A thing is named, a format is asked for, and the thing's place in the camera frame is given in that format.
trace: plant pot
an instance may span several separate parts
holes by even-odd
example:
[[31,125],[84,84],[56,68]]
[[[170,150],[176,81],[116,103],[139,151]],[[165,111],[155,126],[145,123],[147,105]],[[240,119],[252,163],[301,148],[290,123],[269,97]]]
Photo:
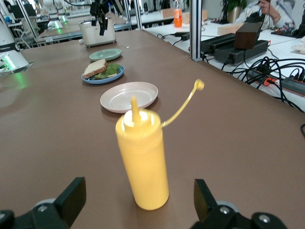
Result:
[[232,11],[228,12],[228,21],[230,23],[234,23],[235,20],[239,17],[241,11],[242,11],[241,6],[234,7],[234,9]]

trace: chair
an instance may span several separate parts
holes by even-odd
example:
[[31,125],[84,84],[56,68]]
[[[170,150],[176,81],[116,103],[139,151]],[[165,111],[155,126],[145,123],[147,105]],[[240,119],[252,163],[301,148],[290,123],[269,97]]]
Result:
[[295,7],[295,0],[284,0],[284,1],[290,3],[292,9]]
[[[35,35],[38,36],[39,35],[38,31],[40,30],[40,28],[37,26],[36,18],[30,17],[30,21],[34,27]],[[16,43],[24,44],[28,48],[33,48],[34,43],[35,43],[35,37],[31,33],[30,26],[24,18],[21,19],[21,23],[22,23],[23,30],[14,29],[19,34],[19,37],[15,39]]]

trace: cardboard box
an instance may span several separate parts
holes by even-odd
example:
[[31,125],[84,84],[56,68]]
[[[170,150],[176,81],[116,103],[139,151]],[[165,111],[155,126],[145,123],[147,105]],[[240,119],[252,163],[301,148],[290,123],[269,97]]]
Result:
[[233,24],[233,25],[224,25],[218,27],[217,35],[225,35],[228,33],[236,33],[236,31],[243,25],[243,23]]
[[162,18],[173,18],[173,9],[163,9],[161,10]]
[[[202,10],[202,19],[201,21],[207,20],[208,19],[208,11],[207,10]],[[189,24],[190,23],[190,13],[182,13],[182,22],[184,24]]]

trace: green plate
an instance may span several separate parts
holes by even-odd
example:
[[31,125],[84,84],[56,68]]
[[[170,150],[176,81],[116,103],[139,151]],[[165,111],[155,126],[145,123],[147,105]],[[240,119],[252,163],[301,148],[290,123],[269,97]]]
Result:
[[93,61],[98,61],[100,59],[106,59],[106,61],[112,61],[118,58],[122,53],[121,49],[105,49],[92,53],[89,58]]

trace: orange bottle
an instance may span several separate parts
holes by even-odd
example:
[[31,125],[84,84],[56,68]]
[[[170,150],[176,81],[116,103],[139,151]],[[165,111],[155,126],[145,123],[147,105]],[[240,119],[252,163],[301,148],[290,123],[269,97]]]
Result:
[[173,3],[174,7],[174,16],[173,16],[173,24],[174,27],[182,27],[182,8],[180,0],[175,0]]

